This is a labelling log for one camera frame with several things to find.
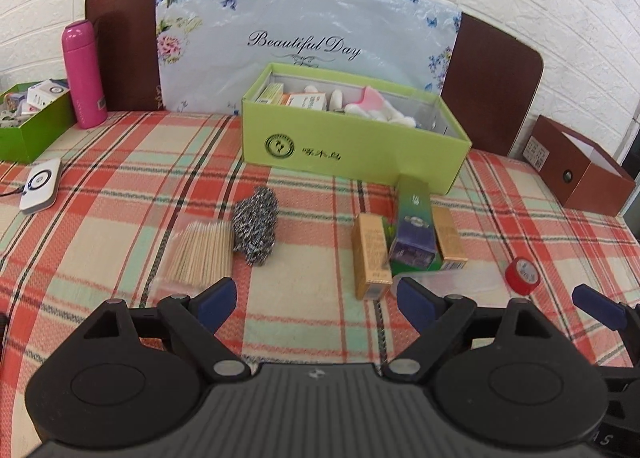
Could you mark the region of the plaid bed sheet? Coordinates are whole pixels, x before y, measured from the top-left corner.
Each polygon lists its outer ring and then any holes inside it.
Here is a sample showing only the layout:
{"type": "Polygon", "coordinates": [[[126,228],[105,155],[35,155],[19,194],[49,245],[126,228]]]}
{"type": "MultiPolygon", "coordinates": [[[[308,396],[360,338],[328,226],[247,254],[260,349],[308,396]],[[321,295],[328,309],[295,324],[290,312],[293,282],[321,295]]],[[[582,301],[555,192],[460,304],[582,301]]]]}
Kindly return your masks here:
{"type": "MultiPolygon", "coordinates": [[[[39,438],[24,406],[30,376],[104,300],[152,304],[172,231],[190,216],[223,218],[257,186],[279,201],[277,242],[264,265],[233,264],[238,306],[219,339],[246,360],[389,360],[416,334],[392,298],[361,302],[352,276],[352,221],[392,218],[385,186],[248,166],[238,119],[119,112],[96,129],[70,129],[47,150],[64,168],[47,210],[24,215],[14,189],[28,169],[1,167],[1,452],[29,454],[39,438]]],[[[470,262],[503,270],[533,260],[533,301],[590,362],[625,366],[620,337],[576,310],[587,284],[616,301],[639,299],[639,246],[621,218],[562,208],[526,163],[473,150],[440,198],[470,262]]]]}

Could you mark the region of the small green box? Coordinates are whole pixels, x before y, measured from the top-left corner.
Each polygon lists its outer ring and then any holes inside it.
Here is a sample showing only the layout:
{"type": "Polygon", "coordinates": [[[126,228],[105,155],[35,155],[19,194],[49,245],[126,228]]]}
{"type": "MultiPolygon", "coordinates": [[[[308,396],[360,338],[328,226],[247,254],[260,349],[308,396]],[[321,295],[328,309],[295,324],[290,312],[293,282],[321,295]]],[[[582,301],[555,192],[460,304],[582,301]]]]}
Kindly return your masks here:
{"type": "Polygon", "coordinates": [[[52,80],[61,87],[54,100],[34,114],[20,111],[28,89],[35,82],[20,83],[1,94],[1,160],[34,162],[55,140],[76,123],[67,81],[52,80]]]}

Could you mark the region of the green flat box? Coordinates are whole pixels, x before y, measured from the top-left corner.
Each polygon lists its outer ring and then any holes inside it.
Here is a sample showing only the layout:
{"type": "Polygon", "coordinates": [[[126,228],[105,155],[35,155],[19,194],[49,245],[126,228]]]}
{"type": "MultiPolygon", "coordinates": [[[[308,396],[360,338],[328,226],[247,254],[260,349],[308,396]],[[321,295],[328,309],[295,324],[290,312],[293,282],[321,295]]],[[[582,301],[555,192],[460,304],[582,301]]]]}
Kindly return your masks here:
{"type": "Polygon", "coordinates": [[[390,269],[393,275],[401,273],[422,273],[437,272],[442,269],[442,255],[439,248],[435,247],[435,252],[431,256],[396,256],[393,244],[396,238],[396,226],[387,218],[383,218],[383,230],[385,235],[388,258],[390,259],[390,269]]]}

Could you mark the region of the gold box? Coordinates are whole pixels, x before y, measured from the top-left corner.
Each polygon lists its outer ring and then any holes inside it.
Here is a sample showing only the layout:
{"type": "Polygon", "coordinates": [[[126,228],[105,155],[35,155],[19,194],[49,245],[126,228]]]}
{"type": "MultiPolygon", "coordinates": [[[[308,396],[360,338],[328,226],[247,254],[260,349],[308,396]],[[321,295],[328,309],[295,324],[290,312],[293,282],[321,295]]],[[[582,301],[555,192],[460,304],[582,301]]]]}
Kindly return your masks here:
{"type": "Polygon", "coordinates": [[[380,300],[393,283],[382,216],[360,213],[352,228],[355,293],[360,301],[380,300]]]}
{"type": "Polygon", "coordinates": [[[450,210],[433,206],[432,217],[438,248],[435,270],[461,270],[468,257],[450,210]]]}

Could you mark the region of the floral Beautiful Day pillow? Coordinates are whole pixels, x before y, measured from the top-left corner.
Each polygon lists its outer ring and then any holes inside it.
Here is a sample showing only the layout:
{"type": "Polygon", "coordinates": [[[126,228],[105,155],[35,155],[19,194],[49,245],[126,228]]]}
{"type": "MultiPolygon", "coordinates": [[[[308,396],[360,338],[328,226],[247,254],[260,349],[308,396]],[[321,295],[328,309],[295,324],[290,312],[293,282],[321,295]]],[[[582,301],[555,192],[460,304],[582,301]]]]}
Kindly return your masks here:
{"type": "Polygon", "coordinates": [[[442,92],[462,11],[444,0],[155,0],[165,107],[237,114],[265,66],[442,92]]]}

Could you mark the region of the pink thermos bottle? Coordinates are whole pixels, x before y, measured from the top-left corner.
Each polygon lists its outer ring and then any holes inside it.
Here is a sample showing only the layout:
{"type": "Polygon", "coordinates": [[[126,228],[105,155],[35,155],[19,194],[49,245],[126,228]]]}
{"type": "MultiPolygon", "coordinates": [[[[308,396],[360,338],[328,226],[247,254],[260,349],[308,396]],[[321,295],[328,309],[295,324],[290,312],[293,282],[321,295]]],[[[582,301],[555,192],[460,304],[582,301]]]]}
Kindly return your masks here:
{"type": "Polygon", "coordinates": [[[78,126],[85,130],[99,126],[107,118],[107,109],[92,23],[72,22],[64,28],[61,42],[78,126]]]}

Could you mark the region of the orange white medicine box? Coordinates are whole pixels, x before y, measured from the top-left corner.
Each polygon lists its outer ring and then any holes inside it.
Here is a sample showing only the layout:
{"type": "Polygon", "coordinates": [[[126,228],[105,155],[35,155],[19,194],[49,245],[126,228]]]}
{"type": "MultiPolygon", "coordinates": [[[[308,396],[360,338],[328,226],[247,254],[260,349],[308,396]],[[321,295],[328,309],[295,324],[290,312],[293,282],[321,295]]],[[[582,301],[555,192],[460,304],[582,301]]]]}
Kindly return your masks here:
{"type": "Polygon", "coordinates": [[[326,94],[324,93],[291,93],[286,96],[284,106],[308,110],[326,110],[326,94]]]}

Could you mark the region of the bundle of wooden toothpicks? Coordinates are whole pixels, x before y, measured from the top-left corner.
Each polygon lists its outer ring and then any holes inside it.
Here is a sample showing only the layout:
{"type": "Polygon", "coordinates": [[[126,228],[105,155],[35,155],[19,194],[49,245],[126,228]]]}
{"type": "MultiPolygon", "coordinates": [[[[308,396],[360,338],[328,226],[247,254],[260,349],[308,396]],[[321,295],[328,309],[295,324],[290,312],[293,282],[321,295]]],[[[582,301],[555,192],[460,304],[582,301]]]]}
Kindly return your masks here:
{"type": "Polygon", "coordinates": [[[233,233],[221,220],[196,220],[170,238],[156,279],[169,293],[200,292],[232,276],[233,233]]]}

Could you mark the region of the purple green carton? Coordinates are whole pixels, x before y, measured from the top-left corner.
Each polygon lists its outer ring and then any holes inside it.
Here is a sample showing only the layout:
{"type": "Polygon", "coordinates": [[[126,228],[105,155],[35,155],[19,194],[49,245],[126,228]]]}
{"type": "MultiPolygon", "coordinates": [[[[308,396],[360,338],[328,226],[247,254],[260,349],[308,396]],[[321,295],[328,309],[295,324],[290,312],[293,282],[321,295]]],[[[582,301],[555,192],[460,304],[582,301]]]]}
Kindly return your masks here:
{"type": "Polygon", "coordinates": [[[435,252],[431,191],[427,182],[401,175],[396,186],[396,256],[431,256],[435,252]]]}

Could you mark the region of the white round-dial device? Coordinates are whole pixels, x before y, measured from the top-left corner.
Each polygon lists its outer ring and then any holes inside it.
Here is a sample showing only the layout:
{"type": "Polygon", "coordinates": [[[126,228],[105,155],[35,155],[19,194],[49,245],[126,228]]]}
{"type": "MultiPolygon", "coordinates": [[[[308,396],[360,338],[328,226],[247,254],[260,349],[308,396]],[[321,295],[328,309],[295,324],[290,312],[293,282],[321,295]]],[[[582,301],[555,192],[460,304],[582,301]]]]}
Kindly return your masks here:
{"type": "Polygon", "coordinates": [[[62,160],[53,158],[38,163],[30,170],[18,207],[24,215],[31,215],[54,204],[58,194],[62,160]]]}

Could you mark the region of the pink item in box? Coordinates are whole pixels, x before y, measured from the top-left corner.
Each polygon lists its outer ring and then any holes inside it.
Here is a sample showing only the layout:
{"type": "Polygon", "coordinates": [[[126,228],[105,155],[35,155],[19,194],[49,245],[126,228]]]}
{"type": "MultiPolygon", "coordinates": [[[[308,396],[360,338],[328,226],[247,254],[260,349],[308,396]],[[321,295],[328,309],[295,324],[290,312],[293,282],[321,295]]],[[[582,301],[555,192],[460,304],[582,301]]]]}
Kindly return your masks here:
{"type": "Polygon", "coordinates": [[[362,96],[356,106],[364,111],[380,111],[384,107],[385,98],[378,90],[366,86],[362,91],[362,96]]]}

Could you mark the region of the steel wool scrubber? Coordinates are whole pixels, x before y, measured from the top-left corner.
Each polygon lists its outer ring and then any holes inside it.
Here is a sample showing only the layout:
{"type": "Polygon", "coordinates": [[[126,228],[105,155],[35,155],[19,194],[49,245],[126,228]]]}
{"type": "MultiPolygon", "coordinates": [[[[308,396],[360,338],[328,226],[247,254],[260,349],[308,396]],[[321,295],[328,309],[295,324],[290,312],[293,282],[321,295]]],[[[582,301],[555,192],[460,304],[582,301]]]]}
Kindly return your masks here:
{"type": "Polygon", "coordinates": [[[233,251],[240,252],[248,265],[262,265],[276,244],[278,200],[267,186],[258,186],[232,211],[233,251]]]}

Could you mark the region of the red tape roll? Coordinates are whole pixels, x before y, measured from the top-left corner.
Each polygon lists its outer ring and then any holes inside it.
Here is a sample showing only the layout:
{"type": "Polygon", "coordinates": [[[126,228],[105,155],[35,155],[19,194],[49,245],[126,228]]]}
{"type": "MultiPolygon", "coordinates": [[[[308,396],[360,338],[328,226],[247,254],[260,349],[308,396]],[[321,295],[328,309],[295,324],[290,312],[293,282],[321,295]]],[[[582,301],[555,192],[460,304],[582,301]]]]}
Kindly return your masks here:
{"type": "Polygon", "coordinates": [[[536,265],[524,256],[518,256],[506,267],[504,279],[510,289],[520,296],[529,296],[541,282],[536,265]]]}

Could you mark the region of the clear plastic case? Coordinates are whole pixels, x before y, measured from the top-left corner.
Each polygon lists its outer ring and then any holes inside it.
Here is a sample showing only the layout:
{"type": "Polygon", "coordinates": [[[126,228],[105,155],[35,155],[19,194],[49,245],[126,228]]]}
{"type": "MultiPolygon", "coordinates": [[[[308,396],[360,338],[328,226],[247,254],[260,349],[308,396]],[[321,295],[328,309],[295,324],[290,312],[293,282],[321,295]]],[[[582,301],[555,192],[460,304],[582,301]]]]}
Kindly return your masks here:
{"type": "Polygon", "coordinates": [[[499,267],[488,262],[467,262],[458,270],[400,273],[393,277],[390,294],[396,296],[397,286],[403,277],[411,277],[436,296],[460,294],[473,299],[480,306],[506,306],[510,291],[499,267]]]}

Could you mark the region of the large green cardboard box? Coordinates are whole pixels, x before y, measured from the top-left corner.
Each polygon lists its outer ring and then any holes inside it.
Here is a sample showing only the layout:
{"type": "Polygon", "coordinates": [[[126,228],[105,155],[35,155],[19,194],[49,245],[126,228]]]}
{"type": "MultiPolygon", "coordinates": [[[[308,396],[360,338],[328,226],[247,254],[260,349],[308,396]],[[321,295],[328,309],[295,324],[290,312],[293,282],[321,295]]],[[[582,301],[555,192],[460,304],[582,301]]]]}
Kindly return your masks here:
{"type": "Polygon", "coordinates": [[[439,95],[335,70],[270,64],[244,94],[241,117],[248,163],[384,185],[408,175],[441,195],[449,192],[472,146],[439,95]],[[360,100],[365,88],[374,88],[416,120],[416,126],[265,104],[259,96],[270,83],[282,84],[289,93],[307,85],[324,94],[339,90],[346,103],[360,100]]]}

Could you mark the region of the white gloves in box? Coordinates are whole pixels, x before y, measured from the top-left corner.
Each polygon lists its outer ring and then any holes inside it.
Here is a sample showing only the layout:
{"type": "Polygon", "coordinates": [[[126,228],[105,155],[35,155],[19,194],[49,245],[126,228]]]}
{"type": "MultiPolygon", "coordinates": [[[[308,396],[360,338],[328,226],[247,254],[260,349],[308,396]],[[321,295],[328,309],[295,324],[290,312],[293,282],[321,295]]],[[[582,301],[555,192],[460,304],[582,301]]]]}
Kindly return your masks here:
{"type": "MultiPolygon", "coordinates": [[[[306,88],[304,88],[303,93],[322,92],[319,92],[318,88],[313,85],[307,85],[306,88]]],[[[400,112],[392,106],[388,100],[385,100],[384,107],[380,111],[364,111],[356,106],[355,103],[345,104],[343,93],[340,90],[334,90],[331,93],[330,98],[326,99],[326,110],[339,112],[340,114],[351,114],[352,116],[375,120],[378,122],[397,124],[398,126],[406,126],[407,128],[416,128],[416,120],[400,112]]]]}

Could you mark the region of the brown wooden headboard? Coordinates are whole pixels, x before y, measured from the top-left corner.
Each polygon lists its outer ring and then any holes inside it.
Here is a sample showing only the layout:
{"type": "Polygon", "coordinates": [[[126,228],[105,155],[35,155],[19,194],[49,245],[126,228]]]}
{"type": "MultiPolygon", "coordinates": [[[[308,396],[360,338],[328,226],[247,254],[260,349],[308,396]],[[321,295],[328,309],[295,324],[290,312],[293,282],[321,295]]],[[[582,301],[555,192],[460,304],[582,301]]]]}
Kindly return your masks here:
{"type": "MultiPolygon", "coordinates": [[[[110,111],[162,109],[152,0],[85,0],[110,111]]],[[[473,147],[509,155],[544,72],[537,51],[464,13],[444,100],[473,147]]]]}

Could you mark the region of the small yellow-green box inside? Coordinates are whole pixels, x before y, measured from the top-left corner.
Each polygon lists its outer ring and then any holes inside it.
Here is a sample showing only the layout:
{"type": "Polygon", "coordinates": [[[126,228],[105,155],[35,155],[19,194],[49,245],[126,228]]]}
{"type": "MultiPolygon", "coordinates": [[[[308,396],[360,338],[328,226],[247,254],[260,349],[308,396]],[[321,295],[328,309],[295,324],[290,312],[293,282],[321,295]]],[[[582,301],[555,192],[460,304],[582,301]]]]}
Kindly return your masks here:
{"type": "Polygon", "coordinates": [[[266,105],[279,105],[281,103],[283,95],[283,83],[268,83],[256,98],[256,103],[266,105]]]}

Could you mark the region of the brown cardboard box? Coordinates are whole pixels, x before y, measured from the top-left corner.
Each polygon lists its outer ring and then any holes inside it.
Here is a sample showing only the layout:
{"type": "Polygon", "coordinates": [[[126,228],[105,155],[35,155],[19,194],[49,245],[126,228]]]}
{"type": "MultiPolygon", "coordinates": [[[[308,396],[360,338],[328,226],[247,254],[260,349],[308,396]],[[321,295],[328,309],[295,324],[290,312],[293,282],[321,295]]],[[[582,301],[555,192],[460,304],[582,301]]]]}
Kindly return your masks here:
{"type": "Polygon", "coordinates": [[[599,144],[545,116],[537,118],[523,157],[567,209],[615,216],[636,186],[599,144]]]}

